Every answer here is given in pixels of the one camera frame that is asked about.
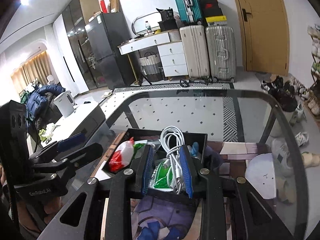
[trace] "refrigerator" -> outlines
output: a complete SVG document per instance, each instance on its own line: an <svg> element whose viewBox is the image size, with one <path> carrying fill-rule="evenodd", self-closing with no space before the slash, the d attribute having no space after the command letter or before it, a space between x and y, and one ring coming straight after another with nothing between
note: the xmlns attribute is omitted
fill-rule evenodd
<svg viewBox="0 0 320 240"><path fill-rule="evenodd" d="M131 85L135 77L128 55L121 55L118 49L131 38L123 13L101 13L85 29L97 61L95 68L102 73L108 88Z"/></svg>

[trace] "yellow box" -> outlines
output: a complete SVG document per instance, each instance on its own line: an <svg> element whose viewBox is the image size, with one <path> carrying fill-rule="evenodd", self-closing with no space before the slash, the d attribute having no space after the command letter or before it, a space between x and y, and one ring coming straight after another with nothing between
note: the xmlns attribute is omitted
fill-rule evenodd
<svg viewBox="0 0 320 240"><path fill-rule="evenodd" d="M211 17L206 17L205 18L207 20L207 22L222 22L222 21L226 21L227 17L225 15L222 16L211 16Z"/></svg>

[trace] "gold curtain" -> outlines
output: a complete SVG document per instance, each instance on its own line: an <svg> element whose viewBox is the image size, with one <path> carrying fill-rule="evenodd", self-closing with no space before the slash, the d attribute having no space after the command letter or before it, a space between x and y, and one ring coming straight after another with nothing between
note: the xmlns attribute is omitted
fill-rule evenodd
<svg viewBox="0 0 320 240"><path fill-rule="evenodd" d="M36 78L42 85L46 85L48 83L47 76L51 75L49 61L49 56L44 51L14 70L11 79L17 92L22 92Z"/></svg>

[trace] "silver suitcase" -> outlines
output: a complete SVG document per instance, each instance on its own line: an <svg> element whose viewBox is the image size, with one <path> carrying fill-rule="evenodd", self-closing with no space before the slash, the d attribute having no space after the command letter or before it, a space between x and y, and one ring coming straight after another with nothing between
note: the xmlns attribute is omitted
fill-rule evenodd
<svg viewBox="0 0 320 240"><path fill-rule="evenodd" d="M208 42L210 70L214 82L217 80L235 81L236 43L230 26L209 26L205 33Z"/></svg>
<svg viewBox="0 0 320 240"><path fill-rule="evenodd" d="M189 77L209 77L210 67L204 27L202 25L182 27L180 34Z"/></svg>

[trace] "wooden door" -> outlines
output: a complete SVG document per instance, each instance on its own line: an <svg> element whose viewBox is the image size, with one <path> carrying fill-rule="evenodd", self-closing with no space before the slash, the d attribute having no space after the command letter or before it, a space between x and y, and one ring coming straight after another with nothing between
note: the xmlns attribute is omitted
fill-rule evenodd
<svg viewBox="0 0 320 240"><path fill-rule="evenodd" d="M289 28L283 0L235 0L247 71L288 74Z"/></svg>

